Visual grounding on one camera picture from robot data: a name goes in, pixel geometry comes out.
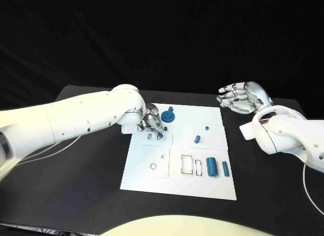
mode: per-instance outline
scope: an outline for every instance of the small hole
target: small hole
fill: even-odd
[[[324,152],[320,153],[320,159],[324,159]]]

